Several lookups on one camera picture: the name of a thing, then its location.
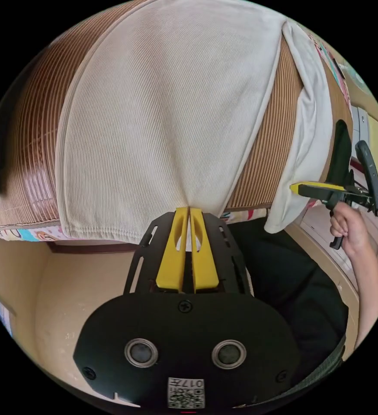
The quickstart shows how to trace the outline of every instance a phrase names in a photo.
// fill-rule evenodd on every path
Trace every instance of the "qr code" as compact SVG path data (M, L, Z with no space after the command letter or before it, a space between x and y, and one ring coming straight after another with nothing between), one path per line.
M202 409L205 407L203 379L181 379L170 377L167 385L169 408Z

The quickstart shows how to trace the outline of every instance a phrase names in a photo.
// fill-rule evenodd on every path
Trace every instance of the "beige wall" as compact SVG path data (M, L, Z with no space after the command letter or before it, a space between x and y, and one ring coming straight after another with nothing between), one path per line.
M99 398L104 397L88 386L72 356L90 314L106 301L122 295L132 257L132 252L52 254L39 289L36 335L43 367Z
M40 363L35 337L36 298L51 251L42 242L0 239L0 302L11 308L12 335L35 362Z

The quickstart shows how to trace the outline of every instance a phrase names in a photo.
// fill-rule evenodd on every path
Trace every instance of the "bed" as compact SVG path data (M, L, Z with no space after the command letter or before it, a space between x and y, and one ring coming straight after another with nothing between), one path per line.
M9 88L0 103L0 238L32 242L69 239L61 228L55 184L55 147L64 99L99 36L142 2L115 6L69 29L41 51ZM346 82L331 53L320 40L309 36L326 73L332 106L333 134L320 177L324 181L334 167L335 125L342 120L352 131L352 112ZM268 214L290 150L302 87L282 38L264 119L222 215L228 223ZM349 164L349 160L340 162Z

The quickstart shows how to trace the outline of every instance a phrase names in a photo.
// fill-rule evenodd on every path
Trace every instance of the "white cloth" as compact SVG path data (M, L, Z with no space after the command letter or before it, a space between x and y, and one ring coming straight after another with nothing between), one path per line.
M290 153L279 181L264 230L276 233L293 222L309 198L294 194L290 185L317 182L329 154L332 137L332 107L326 73L313 41L296 24L283 28L283 34L303 81Z
M55 174L63 232L138 243L154 218L177 207L220 216L267 107L282 30L306 87L287 185L294 154L305 170L306 148L323 129L313 92L320 79L305 66L311 51L284 16L237 0L149 0L116 21L85 57L62 109ZM285 193L279 186L276 199L291 206ZM292 212L278 214L279 223ZM273 230L276 209L271 215Z

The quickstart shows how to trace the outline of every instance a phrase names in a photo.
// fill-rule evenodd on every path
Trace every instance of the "person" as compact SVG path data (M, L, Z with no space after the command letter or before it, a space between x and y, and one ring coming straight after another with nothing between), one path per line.
M358 347L378 318L378 258L359 210L338 202L330 222L330 233L343 236L342 248L352 263L358 284L359 329L355 344Z

